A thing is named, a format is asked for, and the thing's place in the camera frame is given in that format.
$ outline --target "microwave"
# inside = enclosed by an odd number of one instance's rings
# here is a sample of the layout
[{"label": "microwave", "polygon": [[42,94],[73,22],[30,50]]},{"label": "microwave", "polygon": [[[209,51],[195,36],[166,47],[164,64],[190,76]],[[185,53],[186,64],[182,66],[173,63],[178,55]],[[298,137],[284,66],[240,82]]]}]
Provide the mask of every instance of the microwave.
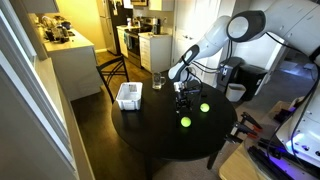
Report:
[{"label": "microwave", "polygon": [[148,0],[130,0],[133,6],[148,6]]}]

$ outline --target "yellow-green ball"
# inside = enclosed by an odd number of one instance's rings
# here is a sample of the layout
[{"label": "yellow-green ball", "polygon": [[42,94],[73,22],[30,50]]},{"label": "yellow-green ball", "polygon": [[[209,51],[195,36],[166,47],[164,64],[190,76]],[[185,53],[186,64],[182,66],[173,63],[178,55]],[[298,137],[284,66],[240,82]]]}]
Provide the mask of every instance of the yellow-green ball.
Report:
[{"label": "yellow-green ball", "polygon": [[181,125],[182,125],[183,127],[189,127],[189,126],[191,125],[191,119],[188,118],[188,117],[183,117],[183,118],[181,119]]},{"label": "yellow-green ball", "polygon": [[200,109],[201,109],[202,112],[208,112],[209,109],[210,109],[210,106],[207,103],[202,103],[201,106],[200,106]]}]

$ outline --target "black chair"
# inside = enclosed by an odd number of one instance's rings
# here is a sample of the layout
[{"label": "black chair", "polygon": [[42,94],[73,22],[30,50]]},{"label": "black chair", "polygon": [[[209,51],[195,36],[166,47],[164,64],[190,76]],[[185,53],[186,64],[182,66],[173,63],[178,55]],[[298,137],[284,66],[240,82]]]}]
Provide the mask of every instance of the black chair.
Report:
[{"label": "black chair", "polygon": [[112,94],[110,87],[109,87],[113,76],[126,76],[127,82],[129,82],[129,76],[128,76],[124,57],[121,55],[119,57],[116,57],[115,59],[107,61],[107,62],[97,66],[97,70],[100,74],[100,77],[101,77],[104,85],[107,88],[107,91],[108,91],[109,96],[111,98],[111,102],[113,104],[115,99],[114,99],[113,94]]}]

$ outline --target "towel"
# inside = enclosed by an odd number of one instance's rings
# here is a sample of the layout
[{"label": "towel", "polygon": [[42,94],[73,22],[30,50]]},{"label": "towel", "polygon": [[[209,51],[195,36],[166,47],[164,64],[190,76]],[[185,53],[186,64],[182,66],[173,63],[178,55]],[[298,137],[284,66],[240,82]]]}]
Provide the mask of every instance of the towel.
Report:
[{"label": "towel", "polygon": [[130,35],[126,32],[124,32],[124,43],[127,45],[128,49],[132,49],[132,42]]}]

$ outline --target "baseboard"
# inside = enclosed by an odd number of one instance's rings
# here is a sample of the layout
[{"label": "baseboard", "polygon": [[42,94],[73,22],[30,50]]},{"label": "baseboard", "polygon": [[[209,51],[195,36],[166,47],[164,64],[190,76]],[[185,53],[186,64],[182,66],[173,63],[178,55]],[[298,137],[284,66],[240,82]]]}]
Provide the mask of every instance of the baseboard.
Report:
[{"label": "baseboard", "polygon": [[95,50],[96,53],[100,53],[100,52],[107,52],[107,49],[97,49]]}]

